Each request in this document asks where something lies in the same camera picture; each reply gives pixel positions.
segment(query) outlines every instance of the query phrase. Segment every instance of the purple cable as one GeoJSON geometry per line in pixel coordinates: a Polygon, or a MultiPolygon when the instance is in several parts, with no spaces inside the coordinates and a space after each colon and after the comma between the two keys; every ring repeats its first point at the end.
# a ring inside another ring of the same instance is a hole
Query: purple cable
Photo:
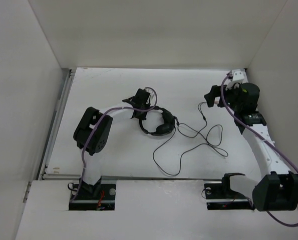
{"type": "Polygon", "coordinates": [[[77,191],[76,191],[74,197],[70,200],[70,203],[71,203],[72,201],[75,200],[75,198],[77,197],[77,195],[78,195],[78,193],[79,193],[79,191],[80,191],[80,188],[81,188],[81,185],[82,185],[82,181],[83,181],[83,177],[84,177],[84,174],[85,174],[85,168],[86,168],[86,166],[87,166],[87,163],[85,162],[85,159],[84,159],[84,153],[85,153],[85,150],[86,150],[86,148],[87,148],[87,145],[89,145],[89,142],[90,142],[90,140],[91,140],[93,134],[94,134],[95,131],[97,130],[99,124],[101,123],[101,121],[103,120],[103,118],[104,118],[109,112],[111,112],[111,111],[116,111],[116,110],[121,110],[121,109],[130,109],[130,110],[135,110],[135,111],[143,112],[143,113],[144,113],[144,112],[149,112],[149,111],[153,110],[153,109],[155,108],[155,106],[157,105],[157,103],[158,103],[158,95],[157,95],[156,91],[155,91],[153,88],[151,88],[151,87],[145,87],[145,89],[150,89],[150,90],[152,90],[152,91],[154,92],[154,95],[155,95],[155,103],[154,103],[154,105],[153,105],[151,108],[146,109],[146,110],[142,110],[142,109],[137,109],[137,108],[130,107],[130,106],[113,107],[113,108],[110,108],[109,110],[107,110],[105,113],[103,113],[102,116],[100,117],[100,119],[98,120],[98,122],[94,125],[94,128],[93,128],[93,130],[91,131],[91,133],[90,133],[90,135],[89,135],[89,137],[88,137],[88,139],[87,139],[87,141],[86,141],[86,143],[84,144],[84,147],[83,147],[83,149],[82,149],[83,170],[82,170],[82,174],[81,174],[81,178],[80,178],[80,181],[79,181],[79,185],[78,185],[77,191]]]}
{"type": "MultiPolygon", "coordinates": [[[[245,127],[246,129],[248,129],[249,131],[251,131],[253,134],[255,134],[258,138],[260,138],[262,141],[264,141],[272,150],[274,150],[276,153],[278,153],[288,164],[290,164],[290,166],[298,173],[298,168],[296,167],[296,165],[294,165],[294,163],[286,157],[286,155],[284,155],[279,149],[277,149],[274,145],[272,145],[271,143],[269,143],[265,138],[263,138],[259,133],[257,133],[255,130],[253,130],[252,128],[250,128],[249,126],[247,126],[246,124],[244,124],[240,119],[238,119],[230,110],[230,108],[228,107],[227,103],[225,102],[224,99],[224,94],[223,94],[223,89],[224,89],[224,83],[225,81],[228,79],[228,76],[226,76],[224,78],[224,80],[222,81],[221,84],[221,100],[223,102],[223,105],[225,106],[225,108],[227,109],[228,113],[234,118],[234,120],[236,122],[238,122],[239,124],[241,124],[243,127],[245,127]]],[[[298,227],[298,223],[295,224],[288,224],[285,222],[280,221],[279,219],[277,219],[274,215],[272,215],[270,212],[267,211],[267,213],[270,215],[270,217],[272,217],[274,220],[276,220],[278,223],[286,226],[286,227],[298,227]]]]}

